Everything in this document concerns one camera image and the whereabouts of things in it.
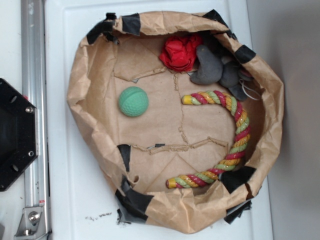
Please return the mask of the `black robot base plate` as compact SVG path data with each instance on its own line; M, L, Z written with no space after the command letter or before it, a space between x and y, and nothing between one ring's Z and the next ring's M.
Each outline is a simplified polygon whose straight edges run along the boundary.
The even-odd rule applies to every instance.
M0 191L7 191L37 157L36 110L0 80Z

